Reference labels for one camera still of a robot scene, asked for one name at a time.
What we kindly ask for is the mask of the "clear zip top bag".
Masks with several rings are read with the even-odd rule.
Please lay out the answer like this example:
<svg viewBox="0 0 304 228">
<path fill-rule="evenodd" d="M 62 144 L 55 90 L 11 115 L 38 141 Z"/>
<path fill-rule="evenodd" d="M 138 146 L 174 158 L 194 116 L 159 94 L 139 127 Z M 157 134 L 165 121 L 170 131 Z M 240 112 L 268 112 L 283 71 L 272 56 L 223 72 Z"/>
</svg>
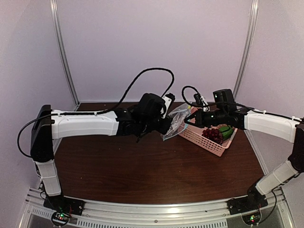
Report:
<svg viewBox="0 0 304 228">
<path fill-rule="evenodd" d="M 169 127 L 169 130 L 165 135 L 162 135 L 163 141 L 168 140 L 182 133 L 187 127 L 188 124 L 184 122 L 186 117 L 189 117 L 191 114 L 191 106 L 183 103 L 180 106 L 176 107 L 169 113 L 169 117 L 172 117 L 172 123 Z"/>
</svg>

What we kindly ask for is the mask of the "dark red grape bunch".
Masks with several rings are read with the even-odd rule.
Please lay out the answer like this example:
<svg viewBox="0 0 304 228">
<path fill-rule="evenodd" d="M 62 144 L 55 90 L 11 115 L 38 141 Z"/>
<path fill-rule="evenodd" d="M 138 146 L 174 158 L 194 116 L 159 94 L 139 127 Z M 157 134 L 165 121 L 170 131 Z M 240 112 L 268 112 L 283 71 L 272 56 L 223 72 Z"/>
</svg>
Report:
<svg viewBox="0 0 304 228">
<path fill-rule="evenodd" d="M 219 131 L 219 129 L 207 128 L 206 130 L 203 130 L 202 136 L 217 144 L 221 145 L 223 143 L 223 134 Z"/>
</svg>

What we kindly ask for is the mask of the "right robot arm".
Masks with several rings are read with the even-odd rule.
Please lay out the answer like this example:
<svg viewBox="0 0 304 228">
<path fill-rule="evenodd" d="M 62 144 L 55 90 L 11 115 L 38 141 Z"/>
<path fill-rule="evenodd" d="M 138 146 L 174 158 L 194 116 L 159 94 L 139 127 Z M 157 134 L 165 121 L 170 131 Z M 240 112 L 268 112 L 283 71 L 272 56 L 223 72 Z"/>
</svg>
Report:
<svg viewBox="0 0 304 228">
<path fill-rule="evenodd" d="M 282 138 L 293 144 L 291 155 L 271 173 L 254 183 L 247 191 L 243 204 L 246 209 L 254 209 L 262 203 L 266 194 L 304 171 L 304 120 L 279 114 L 259 111 L 238 104 L 230 89 L 213 92 L 215 111 L 204 111 L 207 107 L 199 93 L 195 94 L 197 110 L 185 118 L 184 122 L 198 128 L 230 125 L 240 130 L 257 131 Z"/>
</svg>

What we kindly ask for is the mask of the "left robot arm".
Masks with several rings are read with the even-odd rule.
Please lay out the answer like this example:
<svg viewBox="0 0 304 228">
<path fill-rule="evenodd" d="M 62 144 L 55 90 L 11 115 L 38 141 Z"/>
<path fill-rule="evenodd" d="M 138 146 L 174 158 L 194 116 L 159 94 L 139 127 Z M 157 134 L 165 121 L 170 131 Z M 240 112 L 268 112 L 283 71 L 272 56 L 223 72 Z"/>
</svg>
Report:
<svg viewBox="0 0 304 228">
<path fill-rule="evenodd" d="M 30 156 L 38 168 L 50 204 L 58 211 L 68 207 L 57 175 L 53 140 L 85 135 L 134 135 L 141 139 L 153 131 L 166 134 L 172 123 L 167 111 L 174 100 L 171 93 L 162 97 L 145 93 L 136 105 L 105 112 L 63 112 L 52 110 L 49 105 L 42 106 L 31 131 Z"/>
</svg>

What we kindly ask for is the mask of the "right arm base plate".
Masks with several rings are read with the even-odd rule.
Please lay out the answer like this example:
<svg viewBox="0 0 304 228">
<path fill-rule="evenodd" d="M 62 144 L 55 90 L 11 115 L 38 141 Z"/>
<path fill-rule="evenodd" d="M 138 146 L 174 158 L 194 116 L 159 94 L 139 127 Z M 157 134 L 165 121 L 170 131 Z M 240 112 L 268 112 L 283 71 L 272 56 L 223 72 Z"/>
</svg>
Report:
<svg viewBox="0 0 304 228">
<path fill-rule="evenodd" d="M 231 198 L 227 201 L 228 210 L 230 215 L 245 213 L 259 208 L 266 207 L 268 202 L 265 196 L 255 196 L 249 194 L 241 198 Z"/>
</svg>

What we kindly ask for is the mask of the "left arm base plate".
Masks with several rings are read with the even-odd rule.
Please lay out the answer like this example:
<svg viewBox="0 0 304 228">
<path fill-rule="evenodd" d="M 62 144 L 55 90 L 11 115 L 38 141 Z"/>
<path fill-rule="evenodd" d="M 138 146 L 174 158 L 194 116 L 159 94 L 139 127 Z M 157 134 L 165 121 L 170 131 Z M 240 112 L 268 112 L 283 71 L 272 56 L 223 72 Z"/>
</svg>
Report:
<svg viewBox="0 0 304 228">
<path fill-rule="evenodd" d="M 44 207 L 57 212 L 78 216 L 82 215 L 84 205 L 85 202 L 83 200 L 68 198 L 62 194 L 57 196 L 46 195 L 46 199 L 43 204 Z"/>
</svg>

